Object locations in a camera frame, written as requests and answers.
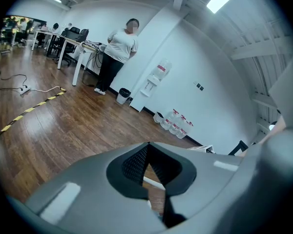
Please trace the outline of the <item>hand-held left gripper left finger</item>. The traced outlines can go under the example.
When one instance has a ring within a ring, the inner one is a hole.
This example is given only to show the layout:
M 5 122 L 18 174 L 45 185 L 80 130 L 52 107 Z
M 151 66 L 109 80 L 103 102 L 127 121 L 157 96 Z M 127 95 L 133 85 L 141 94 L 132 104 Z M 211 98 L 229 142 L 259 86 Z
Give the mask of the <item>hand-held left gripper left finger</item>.
M 165 224 L 142 198 L 122 195 L 110 183 L 109 164 L 144 148 L 143 143 L 89 156 L 41 185 L 25 202 L 24 215 L 41 233 L 160 234 Z

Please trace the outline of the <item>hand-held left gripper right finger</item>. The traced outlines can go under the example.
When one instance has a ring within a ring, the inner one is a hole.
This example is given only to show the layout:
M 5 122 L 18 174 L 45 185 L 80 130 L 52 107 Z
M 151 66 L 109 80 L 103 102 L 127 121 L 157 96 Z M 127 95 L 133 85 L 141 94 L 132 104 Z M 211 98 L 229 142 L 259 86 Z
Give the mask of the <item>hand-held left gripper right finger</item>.
M 243 159 L 151 142 L 149 162 L 166 189 L 162 231 L 150 234 L 238 234 L 238 178 Z

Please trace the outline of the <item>clear water bottle red label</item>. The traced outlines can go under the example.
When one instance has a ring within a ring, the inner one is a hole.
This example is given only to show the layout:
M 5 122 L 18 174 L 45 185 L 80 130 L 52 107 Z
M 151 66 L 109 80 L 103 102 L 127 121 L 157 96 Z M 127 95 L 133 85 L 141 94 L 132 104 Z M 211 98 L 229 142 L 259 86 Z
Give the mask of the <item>clear water bottle red label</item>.
M 192 124 L 191 121 L 184 121 L 182 126 L 181 126 L 181 128 L 180 128 L 180 130 L 176 134 L 176 136 L 179 139 L 182 139 L 182 138 L 184 138 L 185 136 L 187 136 L 190 133 L 192 128 L 193 128 L 193 124 Z
M 181 130 L 185 120 L 186 120 L 186 118 L 183 115 L 180 115 L 179 117 L 177 117 L 173 121 L 170 128 L 168 129 L 170 131 L 170 133 L 173 135 L 176 135 L 179 132 L 179 130 Z
M 162 120 L 162 122 L 160 123 L 161 127 L 164 130 L 168 130 L 171 125 L 173 124 L 173 122 L 176 120 L 176 118 L 179 116 L 179 112 L 176 111 L 175 109 L 172 109 L 171 112 L 169 112 Z
M 158 79 L 162 80 L 171 70 L 172 63 L 166 58 L 162 59 L 159 64 L 153 70 L 153 75 Z

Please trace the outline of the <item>white bin with black liner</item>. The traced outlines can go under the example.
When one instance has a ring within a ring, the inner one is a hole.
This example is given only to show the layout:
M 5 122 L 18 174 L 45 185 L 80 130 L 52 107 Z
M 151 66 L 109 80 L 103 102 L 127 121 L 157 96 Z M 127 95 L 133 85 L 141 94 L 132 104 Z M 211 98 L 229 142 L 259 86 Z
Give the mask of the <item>white bin with black liner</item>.
M 117 95 L 116 101 L 119 104 L 124 104 L 127 101 L 127 99 L 130 97 L 130 95 L 131 95 L 131 92 L 128 89 L 121 88 Z

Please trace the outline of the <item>white water dispenser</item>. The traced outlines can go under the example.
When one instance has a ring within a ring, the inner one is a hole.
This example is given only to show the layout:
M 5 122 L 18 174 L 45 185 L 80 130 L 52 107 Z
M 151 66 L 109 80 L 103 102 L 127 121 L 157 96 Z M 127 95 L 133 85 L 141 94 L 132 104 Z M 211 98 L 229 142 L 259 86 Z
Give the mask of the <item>white water dispenser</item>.
M 146 97 L 151 97 L 159 84 L 160 80 L 155 75 L 149 75 L 140 92 Z

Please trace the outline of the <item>white leg office desk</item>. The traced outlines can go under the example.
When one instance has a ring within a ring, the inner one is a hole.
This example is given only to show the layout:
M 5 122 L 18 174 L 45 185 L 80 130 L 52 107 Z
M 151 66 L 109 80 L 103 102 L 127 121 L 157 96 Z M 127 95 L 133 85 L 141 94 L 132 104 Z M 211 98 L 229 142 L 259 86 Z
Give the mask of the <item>white leg office desk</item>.
M 60 59 L 58 63 L 58 69 L 61 68 L 62 60 L 63 60 L 63 53 L 64 53 L 64 48 L 66 43 L 72 43 L 76 46 L 75 52 L 79 54 L 77 65 L 75 67 L 75 72 L 72 80 L 72 85 L 76 86 L 77 80 L 78 80 L 78 75 L 79 71 L 83 62 L 84 57 L 86 56 L 87 53 L 94 53 L 97 54 L 99 52 L 103 52 L 106 48 L 106 44 L 100 43 L 100 42 L 92 42 L 92 41 L 83 41 L 83 42 L 77 42 L 76 40 L 71 40 L 66 38 L 64 42 L 64 46 L 62 48 L 61 54 L 60 54 Z
M 32 41 L 32 45 L 31 45 L 31 51 L 34 50 L 35 48 L 35 44 L 36 44 L 36 39 L 37 39 L 37 35 L 38 34 L 44 34 L 44 35 L 50 35 L 51 36 L 51 40 L 50 40 L 50 43 L 48 44 L 48 47 L 47 47 L 47 52 L 46 52 L 46 56 L 48 57 L 51 52 L 52 52 L 52 48 L 53 48 L 53 45 L 54 45 L 54 42 L 56 40 L 56 38 L 63 38 L 62 35 L 59 35 L 59 34 L 54 34 L 54 33 L 51 33 L 51 32 L 47 32 L 47 31 L 41 31 L 41 30 L 37 30 L 34 34 L 34 38 L 33 38 L 33 41 Z

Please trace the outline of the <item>black office chair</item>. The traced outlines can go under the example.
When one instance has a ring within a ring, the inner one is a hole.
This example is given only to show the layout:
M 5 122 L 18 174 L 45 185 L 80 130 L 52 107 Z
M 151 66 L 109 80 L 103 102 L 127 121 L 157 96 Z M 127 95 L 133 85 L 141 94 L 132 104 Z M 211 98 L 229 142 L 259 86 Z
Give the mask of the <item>black office chair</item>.
M 83 42 L 86 40 L 87 36 L 89 33 L 89 29 L 83 29 L 81 30 L 81 32 L 79 33 L 78 37 L 77 37 L 77 42 Z
M 60 54 L 62 48 L 64 46 L 65 39 L 77 40 L 80 34 L 80 29 L 77 27 L 65 28 L 58 39 L 54 39 L 51 45 L 50 52 L 53 50 L 56 51 L 56 55 L 52 58 L 56 64 L 59 63 Z M 67 62 L 68 65 L 71 64 L 71 59 L 66 58 L 65 55 L 69 53 L 73 53 L 75 51 L 76 46 L 72 43 L 67 42 L 64 48 L 63 58 Z

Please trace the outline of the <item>green plants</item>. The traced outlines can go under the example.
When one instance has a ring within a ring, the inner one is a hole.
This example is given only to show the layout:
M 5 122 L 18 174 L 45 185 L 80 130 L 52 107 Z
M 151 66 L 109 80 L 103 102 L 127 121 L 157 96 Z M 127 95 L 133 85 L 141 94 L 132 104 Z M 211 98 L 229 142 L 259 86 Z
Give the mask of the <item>green plants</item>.
M 0 32 L 0 51 L 10 51 L 15 44 L 17 33 L 20 30 L 16 17 L 9 17 L 3 20 L 3 28 Z

